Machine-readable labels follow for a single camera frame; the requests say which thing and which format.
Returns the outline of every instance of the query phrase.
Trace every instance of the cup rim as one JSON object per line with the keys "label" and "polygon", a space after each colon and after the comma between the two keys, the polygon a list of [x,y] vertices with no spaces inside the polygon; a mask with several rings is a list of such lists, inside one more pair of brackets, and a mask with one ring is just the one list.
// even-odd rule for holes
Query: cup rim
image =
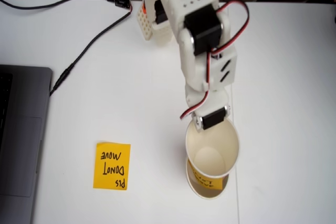
{"label": "cup rim", "polygon": [[236,135],[237,135],[237,141],[238,141],[238,153],[237,153],[237,158],[236,158],[236,161],[235,163],[233,164],[233,166],[226,172],[226,173],[223,173],[221,175],[209,175],[209,174],[205,174],[204,172],[202,172],[200,169],[198,169],[198,167],[195,166],[194,162],[190,159],[190,155],[189,155],[189,151],[188,151],[188,147],[187,147],[187,135],[188,135],[188,130],[189,130],[189,127],[190,125],[193,123],[193,120],[190,121],[188,127],[187,127],[187,130],[185,132],[185,149],[186,149],[186,152],[187,152],[187,158],[189,159],[190,163],[192,164],[192,166],[200,173],[202,174],[203,176],[205,177],[208,177],[208,178],[224,178],[225,176],[227,176],[232,170],[233,168],[235,168],[236,164],[237,164],[237,161],[239,159],[239,155],[240,155],[240,141],[239,141],[239,135],[238,135],[238,132],[237,132],[237,129],[235,127],[235,125],[232,123],[232,121],[229,119],[229,118],[226,118],[224,120],[228,120],[229,123],[231,124],[231,126],[234,128],[235,132],[236,132]]}

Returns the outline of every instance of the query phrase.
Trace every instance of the paper cup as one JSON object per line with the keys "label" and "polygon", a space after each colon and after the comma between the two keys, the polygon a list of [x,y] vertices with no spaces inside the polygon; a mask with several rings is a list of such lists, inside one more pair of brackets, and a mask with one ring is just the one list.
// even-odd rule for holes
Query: paper cup
{"label": "paper cup", "polygon": [[223,180],[234,168],[239,153],[238,134],[229,119],[205,131],[198,132],[194,123],[188,126],[185,137],[188,162],[197,182],[210,190],[224,190]]}
{"label": "paper cup", "polygon": [[216,189],[208,189],[205,188],[203,186],[201,186],[196,177],[195,174],[193,173],[193,170],[191,168],[190,162],[188,160],[188,158],[186,159],[185,162],[185,168],[186,168],[186,174],[187,174],[187,180],[188,183],[192,189],[192,191],[194,191],[194,193],[196,193],[198,196],[200,196],[203,199],[215,199],[218,198],[223,192],[224,189],[227,185],[228,179],[229,179],[229,175],[227,175],[226,177],[224,177],[223,179],[223,184],[222,184],[222,190],[216,190]]}

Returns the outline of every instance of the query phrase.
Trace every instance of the sticky note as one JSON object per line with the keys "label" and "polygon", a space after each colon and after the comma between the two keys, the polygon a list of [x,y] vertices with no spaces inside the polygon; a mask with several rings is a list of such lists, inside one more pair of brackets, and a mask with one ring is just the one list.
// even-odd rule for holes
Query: sticky note
{"label": "sticky note", "polygon": [[200,174],[190,163],[188,160],[191,169],[193,170],[193,173],[195,175],[196,180],[198,183],[208,189],[217,189],[217,190],[223,190],[223,178],[208,178],[202,174]]}
{"label": "sticky note", "polygon": [[130,144],[98,143],[93,187],[127,190]]}

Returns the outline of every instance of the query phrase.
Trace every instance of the cable connector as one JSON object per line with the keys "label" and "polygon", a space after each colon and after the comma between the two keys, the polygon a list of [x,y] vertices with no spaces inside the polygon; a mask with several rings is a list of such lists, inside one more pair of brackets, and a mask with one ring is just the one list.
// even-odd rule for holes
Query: cable connector
{"label": "cable connector", "polygon": [[125,9],[130,9],[130,7],[131,7],[130,0],[114,0],[114,4],[117,7],[122,7],[122,8],[125,8]]}
{"label": "cable connector", "polygon": [[74,64],[72,63],[69,67],[67,67],[63,73],[60,75],[60,77],[58,78],[58,80],[56,81],[53,89],[50,92],[50,95],[52,95],[59,86],[61,86],[62,82],[68,77],[68,75],[70,74],[70,71],[74,68]]}

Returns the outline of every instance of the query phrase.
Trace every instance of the gray laptop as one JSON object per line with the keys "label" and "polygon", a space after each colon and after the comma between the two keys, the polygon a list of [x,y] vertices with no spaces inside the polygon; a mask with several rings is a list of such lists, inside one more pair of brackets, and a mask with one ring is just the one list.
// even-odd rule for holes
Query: gray laptop
{"label": "gray laptop", "polygon": [[0,223],[29,224],[51,70],[0,65]]}

